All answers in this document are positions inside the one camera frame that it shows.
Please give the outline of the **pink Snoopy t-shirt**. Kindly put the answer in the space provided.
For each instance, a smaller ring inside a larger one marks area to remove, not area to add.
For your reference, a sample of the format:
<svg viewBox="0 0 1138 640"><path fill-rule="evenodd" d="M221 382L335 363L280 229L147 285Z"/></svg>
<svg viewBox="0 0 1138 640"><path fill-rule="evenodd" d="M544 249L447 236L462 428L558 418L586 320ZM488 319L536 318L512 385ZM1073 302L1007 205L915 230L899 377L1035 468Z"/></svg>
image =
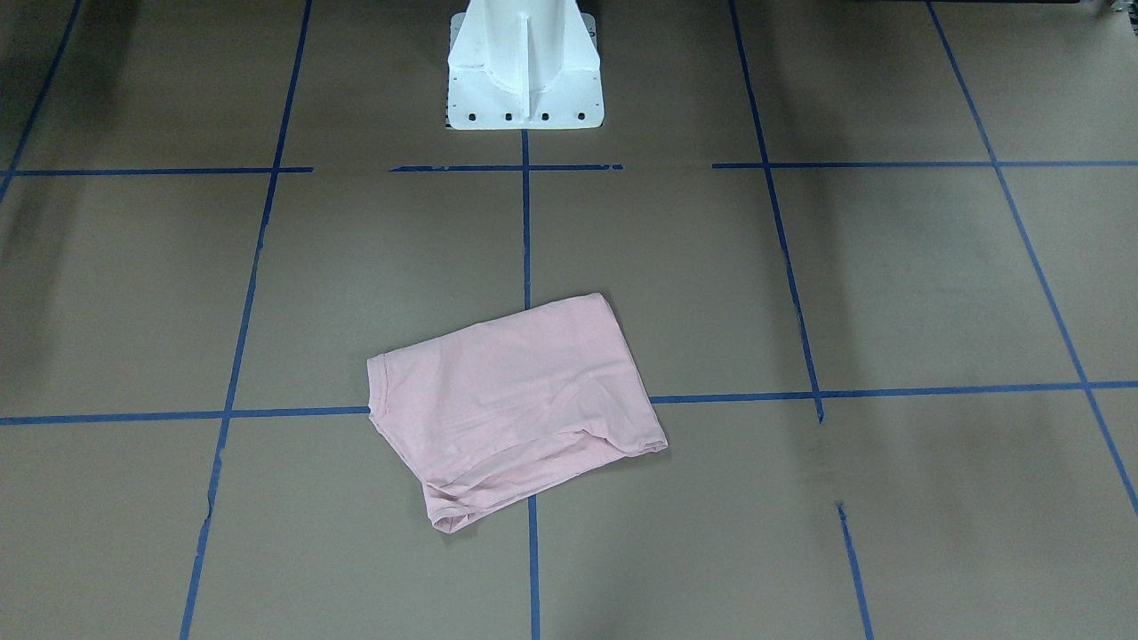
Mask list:
<svg viewBox="0 0 1138 640"><path fill-rule="evenodd" d="M370 356L366 388L442 533L669 445L597 292Z"/></svg>

